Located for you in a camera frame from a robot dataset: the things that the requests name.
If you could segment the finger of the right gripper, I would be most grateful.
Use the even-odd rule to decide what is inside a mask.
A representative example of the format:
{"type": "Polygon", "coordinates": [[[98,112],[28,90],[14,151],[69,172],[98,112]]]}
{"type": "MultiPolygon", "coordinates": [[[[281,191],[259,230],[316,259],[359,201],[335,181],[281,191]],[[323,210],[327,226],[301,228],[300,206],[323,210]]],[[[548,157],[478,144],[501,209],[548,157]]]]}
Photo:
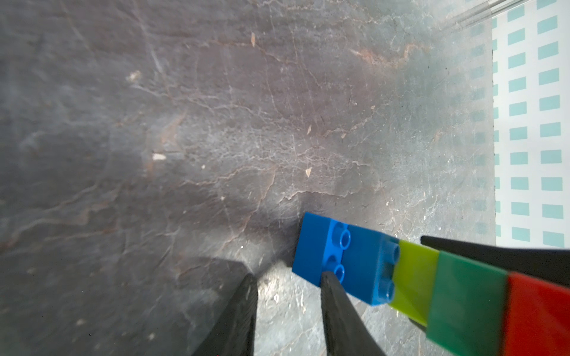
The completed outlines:
{"type": "Polygon", "coordinates": [[[569,286],[570,257],[567,249],[510,249],[427,235],[422,236],[420,242],[441,252],[569,286]]]}

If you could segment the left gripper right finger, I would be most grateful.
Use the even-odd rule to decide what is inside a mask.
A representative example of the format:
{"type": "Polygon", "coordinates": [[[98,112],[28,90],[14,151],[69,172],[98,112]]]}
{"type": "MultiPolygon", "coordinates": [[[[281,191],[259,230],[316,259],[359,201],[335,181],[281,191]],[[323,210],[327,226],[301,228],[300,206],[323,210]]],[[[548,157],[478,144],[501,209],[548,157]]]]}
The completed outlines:
{"type": "Polygon", "coordinates": [[[385,356],[331,271],[322,274],[321,301],[328,355],[385,356]]]}

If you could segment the lime green lego brick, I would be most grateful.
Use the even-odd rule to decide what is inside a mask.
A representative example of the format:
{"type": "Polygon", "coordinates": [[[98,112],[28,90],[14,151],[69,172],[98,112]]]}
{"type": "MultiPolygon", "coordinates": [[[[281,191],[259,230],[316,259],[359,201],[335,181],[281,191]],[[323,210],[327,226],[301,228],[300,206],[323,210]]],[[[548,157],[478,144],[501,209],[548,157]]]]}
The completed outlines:
{"type": "Polygon", "coordinates": [[[396,287],[390,306],[421,326],[427,326],[439,251],[399,241],[400,258],[393,273],[396,287]]]}

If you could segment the blue lego brick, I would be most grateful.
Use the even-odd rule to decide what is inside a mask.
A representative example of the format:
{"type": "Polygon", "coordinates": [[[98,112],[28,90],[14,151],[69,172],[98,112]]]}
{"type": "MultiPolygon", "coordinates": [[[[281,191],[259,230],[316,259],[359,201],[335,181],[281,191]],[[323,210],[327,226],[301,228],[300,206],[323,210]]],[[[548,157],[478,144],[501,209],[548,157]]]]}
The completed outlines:
{"type": "Polygon", "coordinates": [[[396,295],[393,273],[400,258],[399,239],[356,225],[349,225],[348,231],[351,243],[342,258],[345,291],[371,306],[391,303],[396,295]]]}
{"type": "Polygon", "coordinates": [[[331,271],[340,283],[344,281],[344,252],[351,243],[348,225],[343,222],[305,213],[292,272],[319,287],[322,274],[331,271]]]}

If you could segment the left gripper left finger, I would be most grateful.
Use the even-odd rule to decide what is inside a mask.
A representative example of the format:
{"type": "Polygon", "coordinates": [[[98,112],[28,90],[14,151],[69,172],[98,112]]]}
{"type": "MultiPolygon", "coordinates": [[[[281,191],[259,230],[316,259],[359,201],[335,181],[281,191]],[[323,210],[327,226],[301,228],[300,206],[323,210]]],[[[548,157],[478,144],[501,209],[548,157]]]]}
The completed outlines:
{"type": "Polygon", "coordinates": [[[254,355],[258,280],[249,273],[194,355],[254,355]]]}

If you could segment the green long lego brick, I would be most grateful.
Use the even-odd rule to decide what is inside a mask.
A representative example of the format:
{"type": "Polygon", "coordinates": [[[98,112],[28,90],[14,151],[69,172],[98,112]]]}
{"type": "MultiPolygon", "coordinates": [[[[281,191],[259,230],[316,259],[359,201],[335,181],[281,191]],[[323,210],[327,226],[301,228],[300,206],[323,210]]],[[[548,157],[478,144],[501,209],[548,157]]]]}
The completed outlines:
{"type": "Polygon", "coordinates": [[[427,338],[455,355],[499,355],[508,273],[440,252],[427,338]]]}

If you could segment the red lego brick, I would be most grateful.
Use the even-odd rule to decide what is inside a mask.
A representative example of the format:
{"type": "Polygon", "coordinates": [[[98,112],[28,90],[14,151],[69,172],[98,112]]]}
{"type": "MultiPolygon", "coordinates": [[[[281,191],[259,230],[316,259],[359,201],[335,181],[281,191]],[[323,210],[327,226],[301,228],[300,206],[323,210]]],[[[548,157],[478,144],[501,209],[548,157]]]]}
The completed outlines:
{"type": "Polygon", "coordinates": [[[569,354],[569,289],[511,273],[504,355],[569,354]]]}

